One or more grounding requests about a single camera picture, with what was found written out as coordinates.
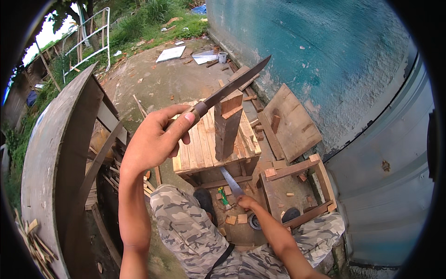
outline blue tarp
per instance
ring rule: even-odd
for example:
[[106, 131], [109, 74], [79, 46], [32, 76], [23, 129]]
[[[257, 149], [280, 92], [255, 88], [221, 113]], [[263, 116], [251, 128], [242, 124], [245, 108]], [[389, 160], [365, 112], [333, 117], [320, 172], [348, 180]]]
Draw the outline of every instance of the blue tarp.
[[200, 6], [200, 7], [193, 8], [190, 11], [191, 11], [191, 13], [197, 13], [199, 15], [205, 15], [206, 14], [206, 4], [204, 4], [203, 6]]
[[31, 90], [31, 92], [29, 93], [28, 97], [26, 98], [26, 104], [29, 107], [32, 107], [34, 102], [36, 101], [36, 99], [37, 99], [36, 92], [34, 90]]

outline handsaw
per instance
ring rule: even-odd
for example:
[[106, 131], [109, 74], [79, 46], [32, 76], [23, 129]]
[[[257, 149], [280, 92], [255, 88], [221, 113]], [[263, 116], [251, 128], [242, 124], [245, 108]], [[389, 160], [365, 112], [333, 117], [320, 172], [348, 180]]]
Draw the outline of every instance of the handsaw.
[[255, 75], [257, 75], [263, 68], [265, 68], [266, 64], [268, 64], [268, 61], [270, 60], [271, 55], [267, 58], [260, 61], [257, 65], [249, 69], [244, 74], [240, 75], [235, 80], [229, 82], [222, 88], [220, 88], [217, 92], [210, 95], [206, 100], [199, 101], [196, 105], [190, 106], [188, 109], [186, 109], [179, 117], [182, 115], [191, 112], [195, 115], [195, 121], [190, 126], [189, 129], [191, 129], [195, 124], [197, 124], [200, 121], [200, 118], [203, 117], [207, 111], [215, 106], [219, 101], [223, 100], [224, 97], [228, 96], [232, 92], [234, 92], [236, 89], [238, 89], [243, 84], [247, 83], [251, 78], [253, 78]]
[[222, 172], [224, 178], [226, 179], [226, 182], [228, 183], [229, 187], [231, 188], [232, 193], [234, 194], [234, 197], [238, 197], [240, 195], [244, 195], [245, 192], [243, 192], [242, 188], [238, 185], [237, 182], [232, 178], [232, 176], [229, 174], [229, 172], [224, 168], [220, 167], [220, 171]]

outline paint can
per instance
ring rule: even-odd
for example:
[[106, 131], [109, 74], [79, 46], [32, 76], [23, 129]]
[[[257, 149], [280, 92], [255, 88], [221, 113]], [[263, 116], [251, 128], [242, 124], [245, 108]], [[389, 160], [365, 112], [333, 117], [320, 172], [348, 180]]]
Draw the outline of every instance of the paint can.
[[219, 63], [226, 64], [227, 52], [219, 52]]
[[253, 229], [262, 229], [260, 227], [259, 219], [257, 219], [257, 216], [254, 213], [249, 215], [248, 223], [251, 226], [251, 228], [253, 228]]

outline hand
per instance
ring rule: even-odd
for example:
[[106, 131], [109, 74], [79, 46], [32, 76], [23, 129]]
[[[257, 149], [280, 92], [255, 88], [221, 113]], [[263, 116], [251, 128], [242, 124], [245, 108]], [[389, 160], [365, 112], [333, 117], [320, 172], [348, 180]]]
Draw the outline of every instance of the hand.
[[140, 174], [149, 168], [161, 165], [167, 158], [177, 156], [180, 138], [184, 144], [190, 143], [187, 130], [194, 122], [195, 115], [189, 112], [178, 117], [167, 132], [164, 128], [173, 122], [172, 117], [181, 114], [188, 107], [188, 105], [174, 104], [149, 113], [136, 130], [125, 151], [121, 172], [124, 168], [124, 171]]
[[259, 204], [255, 199], [248, 195], [240, 195], [237, 197], [237, 204], [248, 211], [256, 204]]

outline camouflage pants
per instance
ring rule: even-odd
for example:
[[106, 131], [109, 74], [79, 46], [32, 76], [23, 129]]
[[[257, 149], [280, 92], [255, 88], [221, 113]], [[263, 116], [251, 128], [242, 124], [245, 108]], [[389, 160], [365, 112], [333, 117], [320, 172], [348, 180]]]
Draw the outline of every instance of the camouflage pants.
[[[204, 278], [229, 243], [193, 196], [164, 184], [151, 195], [163, 243], [178, 258], [189, 278]], [[342, 217], [327, 213], [303, 224], [294, 236], [312, 267], [331, 251], [344, 232]], [[212, 271], [211, 278], [289, 278], [283, 263], [268, 245], [231, 255]]]

